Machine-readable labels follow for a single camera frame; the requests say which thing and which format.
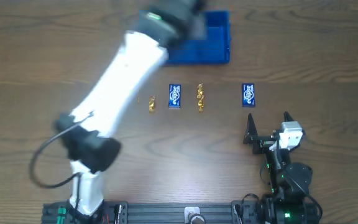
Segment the blue container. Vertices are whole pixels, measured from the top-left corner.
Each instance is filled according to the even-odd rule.
[[[168,65],[225,64],[230,62],[230,20],[227,11],[205,12],[207,36],[187,40],[169,52]]]

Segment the green light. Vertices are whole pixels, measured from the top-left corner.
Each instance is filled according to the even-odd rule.
[[[161,16],[159,16],[159,15],[157,15],[157,14],[154,14],[154,13],[151,13],[151,12],[149,12],[149,13],[147,14],[147,16],[148,16],[149,18],[151,18],[151,19],[161,20]]]

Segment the wood grain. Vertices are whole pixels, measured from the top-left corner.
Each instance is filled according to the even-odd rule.
[[[0,0],[0,223],[39,223],[43,203],[70,196],[70,186],[31,184],[29,159],[58,114],[89,92],[147,3]],[[142,87],[115,136],[124,149],[107,171],[106,198],[230,202],[267,193],[263,157],[241,143],[247,115],[270,134],[289,111],[307,133],[292,160],[313,168],[321,223],[358,222],[358,1],[215,0],[209,8],[231,12],[232,61],[163,68]],[[241,108],[243,82],[255,83],[254,109]],[[170,83],[182,84],[180,110],[165,106]],[[149,95],[157,100],[152,115]],[[53,145],[39,176],[70,175],[65,154]]]

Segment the blue plastic tray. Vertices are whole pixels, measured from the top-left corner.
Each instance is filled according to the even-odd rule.
[[[207,37],[187,40],[169,52],[168,65],[225,64],[230,62],[230,20],[228,11],[205,12]]]

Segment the gold wrapped candy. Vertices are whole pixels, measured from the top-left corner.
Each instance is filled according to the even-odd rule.
[[[149,112],[154,112],[155,109],[155,96],[151,96],[149,100]]]
[[[204,89],[203,89],[203,84],[199,84],[198,87],[197,87],[197,99],[200,99],[198,101],[198,106],[199,106],[199,112],[203,112],[204,111]]]

